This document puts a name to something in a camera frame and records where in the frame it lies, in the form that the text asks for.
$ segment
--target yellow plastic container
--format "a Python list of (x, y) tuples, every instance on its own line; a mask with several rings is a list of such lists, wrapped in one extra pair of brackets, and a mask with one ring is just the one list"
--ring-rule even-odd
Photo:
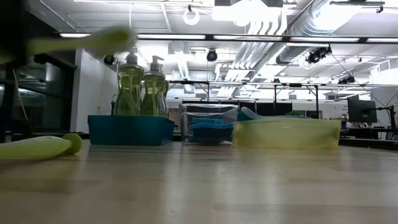
[(263, 149), (338, 149), (340, 121), (273, 119), (239, 121), (234, 125), (234, 147)]

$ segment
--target blue plastic tray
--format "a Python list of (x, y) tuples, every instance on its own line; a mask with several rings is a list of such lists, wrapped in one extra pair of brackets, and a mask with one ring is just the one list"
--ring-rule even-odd
[(161, 146), (173, 140), (174, 122), (156, 116), (89, 115), (90, 143)]

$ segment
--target dish soap bottle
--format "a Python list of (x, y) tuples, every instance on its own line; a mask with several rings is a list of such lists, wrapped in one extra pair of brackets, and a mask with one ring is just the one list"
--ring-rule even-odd
[(165, 113), (165, 117), (169, 118), (169, 107), (167, 106), (167, 92), (169, 90), (169, 81), (166, 80), (164, 81), (164, 85), (163, 85), (163, 91), (162, 91), (162, 99), (163, 99), (163, 104), (164, 104), (164, 113)]
[(140, 85), (144, 69), (137, 64), (136, 48), (126, 57), (126, 63), (119, 66), (119, 95), (115, 115), (139, 116), (141, 110)]
[(144, 74), (145, 95), (141, 104), (141, 115), (143, 116), (162, 116), (163, 99), (161, 97), (162, 88), (166, 76), (162, 73), (158, 60), (163, 60), (158, 56), (152, 56), (150, 71)]

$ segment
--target table surface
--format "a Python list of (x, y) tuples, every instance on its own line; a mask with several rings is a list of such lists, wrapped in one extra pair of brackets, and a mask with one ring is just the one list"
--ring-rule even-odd
[(97, 147), (0, 160), (1, 223), (396, 223), (398, 154)]

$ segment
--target computer monitor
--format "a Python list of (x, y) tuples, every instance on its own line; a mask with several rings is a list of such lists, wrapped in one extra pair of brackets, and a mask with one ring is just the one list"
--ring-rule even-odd
[(376, 104), (374, 101), (348, 98), (348, 115), (350, 122), (377, 123)]

